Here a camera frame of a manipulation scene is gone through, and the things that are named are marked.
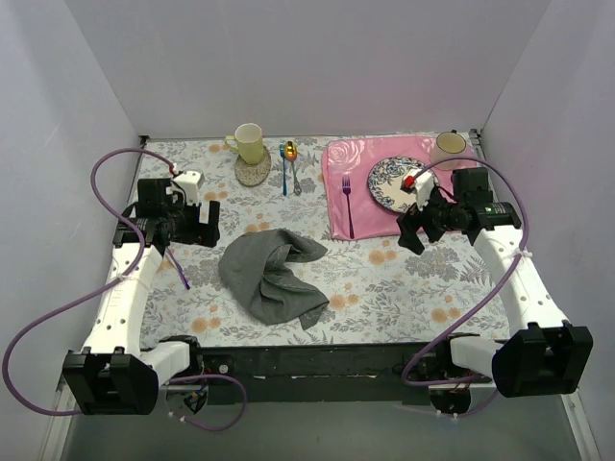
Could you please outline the grey cloth napkin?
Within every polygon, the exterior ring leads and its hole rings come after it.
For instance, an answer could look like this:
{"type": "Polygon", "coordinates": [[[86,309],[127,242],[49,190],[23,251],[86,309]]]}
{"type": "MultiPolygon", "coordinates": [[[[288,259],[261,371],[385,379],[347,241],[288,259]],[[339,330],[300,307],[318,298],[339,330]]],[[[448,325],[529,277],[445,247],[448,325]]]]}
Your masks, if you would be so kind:
{"type": "Polygon", "coordinates": [[[328,249],[290,230],[246,233],[232,242],[218,263],[218,274],[237,303],[268,325],[299,320],[302,329],[315,326],[328,297],[298,279],[287,264],[321,259],[328,249]]]}

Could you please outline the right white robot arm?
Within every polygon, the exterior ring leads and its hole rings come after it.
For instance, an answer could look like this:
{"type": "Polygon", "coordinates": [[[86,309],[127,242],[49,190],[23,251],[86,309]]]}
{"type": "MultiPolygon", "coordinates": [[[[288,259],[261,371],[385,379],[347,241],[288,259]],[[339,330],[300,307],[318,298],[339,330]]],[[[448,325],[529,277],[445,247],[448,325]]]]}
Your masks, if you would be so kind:
{"type": "Polygon", "coordinates": [[[501,298],[509,337],[498,342],[451,328],[410,360],[402,378],[408,380],[423,356],[442,345],[444,351],[434,358],[442,383],[484,376],[506,398],[575,392],[593,338],[588,328],[570,323],[540,278],[527,250],[525,214],[495,200],[484,167],[455,170],[452,184],[453,198],[447,200],[426,171],[406,174],[401,189],[415,193],[416,202],[397,219],[398,243],[419,255],[425,247],[418,231],[431,243],[448,231],[467,236],[496,283],[486,298],[501,298]]]}

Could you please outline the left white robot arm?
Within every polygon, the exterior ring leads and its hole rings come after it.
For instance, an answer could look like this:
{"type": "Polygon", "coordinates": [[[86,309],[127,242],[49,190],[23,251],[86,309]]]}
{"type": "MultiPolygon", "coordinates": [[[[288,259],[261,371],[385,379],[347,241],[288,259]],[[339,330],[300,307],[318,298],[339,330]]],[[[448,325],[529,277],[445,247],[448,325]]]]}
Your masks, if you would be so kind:
{"type": "Polygon", "coordinates": [[[140,329],[157,270],[172,243],[213,248],[220,205],[209,203],[202,222],[204,176],[184,171],[173,178],[143,179],[137,199],[121,214],[112,240],[108,280],[92,330],[79,352],[63,361],[62,375],[86,415],[147,415],[159,388],[177,377],[197,382],[205,370],[193,336],[164,338],[140,348],[140,329]]]}

